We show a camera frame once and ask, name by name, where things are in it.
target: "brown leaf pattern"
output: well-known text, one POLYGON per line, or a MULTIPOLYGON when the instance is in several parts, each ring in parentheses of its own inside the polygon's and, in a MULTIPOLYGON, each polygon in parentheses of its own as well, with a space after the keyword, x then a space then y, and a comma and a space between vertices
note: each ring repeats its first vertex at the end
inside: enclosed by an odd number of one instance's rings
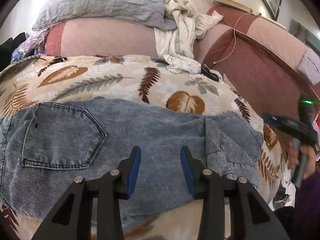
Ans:
POLYGON ((4 80, 8 80, 12 78, 15 74, 19 73, 20 71, 24 70, 24 68, 28 67, 28 65, 30 64, 29 62, 30 60, 34 60, 33 62, 36 62, 37 60, 46 61, 46 59, 41 58, 41 55, 36 55, 36 56, 33 55, 33 56, 25 57, 22 60, 11 64, 9 67, 1 71, 0 83, 2 83, 4 80))
POLYGON ((64 62, 67 61, 68 59, 66 57, 55 57, 47 66, 44 68, 40 69, 38 72, 38 77, 41 76, 41 74, 47 70, 48 67, 52 66, 53 64, 59 63, 59 62, 64 62))
POLYGON ((19 223, 18 223, 17 219, 15 218, 15 215, 17 215, 17 213, 14 210, 11 210, 10 208, 6 207, 3 204, 2 204, 1 209, 2 209, 2 214, 3 214, 4 218, 7 220, 7 222, 11 226, 11 228, 13 230, 15 230, 16 232, 18 232, 16 225, 19 226, 19 223))
POLYGON ((281 162, 286 163, 288 160, 289 153, 287 150, 281 151, 281 162))
POLYGON ((158 79, 160 78, 160 71, 157 68, 154 67, 145 67, 145 74, 141 80, 140 88, 139 88, 139 96, 142 96, 142 101, 150 104, 148 99, 149 90, 152 87, 152 85, 156 82, 158 82, 158 79))
POLYGON ((87 71, 88 71, 87 67, 78 67, 75 65, 66 66, 50 74, 48 77, 45 78, 45 80, 42 81, 42 83, 38 87, 42 87, 42 86, 54 84, 63 80, 75 78, 87 71))
POLYGON ((144 222, 141 226, 139 226, 138 228, 135 228, 134 230, 124 234, 124 237, 134 237, 134 236, 139 236, 142 234, 147 233, 148 231, 150 231, 153 227, 150 225, 152 222, 154 222, 156 220, 157 217, 153 217, 149 220, 147 220, 146 222, 144 222))
POLYGON ((27 108, 29 106, 34 105, 37 101, 29 101, 27 99, 27 90, 29 88, 29 84, 22 85, 17 88, 15 84, 13 84, 15 90, 11 92, 7 99, 4 101, 4 106, 2 108, 2 117, 10 116, 20 111, 21 109, 27 108))
POLYGON ((266 141, 269 151, 278 143, 279 139, 276 133, 266 123, 263 124, 264 140, 266 141))
POLYGON ((117 56, 111 56, 111 57, 105 57, 101 55, 96 55, 96 57, 99 57, 94 65, 100 65, 104 63, 117 63, 117 64, 122 64, 124 63, 124 58, 123 57, 117 57, 117 56))
POLYGON ((241 112, 241 115, 244 119, 246 119, 250 123, 250 114, 249 109, 245 106, 245 104, 239 100, 238 98, 235 99, 235 103, 239 107, 239 110, 241 112))
POLYGON ((182 113, 202 114, 204 101, 198 96, 190 96, 188 92, 177 91, 167 101, 166 107, 182 113))
POLYGON ((266 182, 269 182, 270 187, 274 188, 276 181, 279 178, 277 174, 280 169, 280 165, 274 166, 269 157, 266 157, 266 152, 262 150, 258 160, 258 166, 261 170, 262 177, 266 182))

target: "crumpled fabric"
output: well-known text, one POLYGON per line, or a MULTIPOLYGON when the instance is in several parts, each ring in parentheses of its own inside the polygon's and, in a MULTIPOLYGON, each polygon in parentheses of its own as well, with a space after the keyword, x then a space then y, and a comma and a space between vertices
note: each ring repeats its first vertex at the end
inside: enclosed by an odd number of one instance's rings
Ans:
POLYGON ((11 63, 17 62, 25 58, 35 47, 39 46, 41 43, 45 42, 49 29, 42 30, 32 34, 29 38, 21 43, 11 55, 11 63))
POLYGON ((156 36, 156 51, 169 64, 167 69, 174 74, 201 72, 201 64, 194 60, 193 43, 195 39, 203 39, 206 32, 220 22, 222 15, 216 11, 212 16, 198 14, 196 6, 190 0, 163 0, 164 15, 175 20, 177 29, 163 31, 154 28, 156 36))
POLYGON ((307 48, 298 70, 305 75, 311 85, 320 82, 320 58, 313 49, 307 48))

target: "pink cushion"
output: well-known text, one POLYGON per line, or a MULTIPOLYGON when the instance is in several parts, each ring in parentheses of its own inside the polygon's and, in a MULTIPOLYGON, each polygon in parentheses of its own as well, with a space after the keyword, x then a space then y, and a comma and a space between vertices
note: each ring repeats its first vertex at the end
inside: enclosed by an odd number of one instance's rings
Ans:
POLYGON ((46 48, 48 55, 63 57, 128 54, 157 57, 153 28, 104 18, 79 18, 56 25, 50 30, 46 48))
POLYGON ((257 18, 251 24, 247 35, 270 49, 297 72, 307 50, 307 46, 297 38, 262 18, 257 18))
POLYGON ((195 55, 195 60, 202 63, 211 46, 228 30, 230 27, 224 24, 217 24, 208 30, 204 39, 198 41, 199 52, 198 57, 195 55))

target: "jeans back pocket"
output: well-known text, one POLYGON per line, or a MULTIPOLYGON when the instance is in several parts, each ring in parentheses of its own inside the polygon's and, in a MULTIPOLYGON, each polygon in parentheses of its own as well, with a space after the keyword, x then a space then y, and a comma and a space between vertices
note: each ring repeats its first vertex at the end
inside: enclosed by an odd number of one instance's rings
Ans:
POLYGON ((57 103, 31 108, 20 123, 26 128, 22 166, 53 170, 88 168, 107 134, 85 109, 57 103))

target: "denim jeans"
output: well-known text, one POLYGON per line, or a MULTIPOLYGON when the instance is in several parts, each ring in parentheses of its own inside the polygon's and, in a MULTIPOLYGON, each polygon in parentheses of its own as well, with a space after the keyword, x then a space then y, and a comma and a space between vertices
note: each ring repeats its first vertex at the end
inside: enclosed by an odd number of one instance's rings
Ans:
POLYGON ((0 120, 0 201, 43 219, 73 178, 100 178, 140 146, 135 193, 120 202, 123 223, 141 221, 191 200, 179 160, 187 145, 221 176, 255 169, 263 136, 236 113, 203 116, 122 99, 41 103, 0 120))

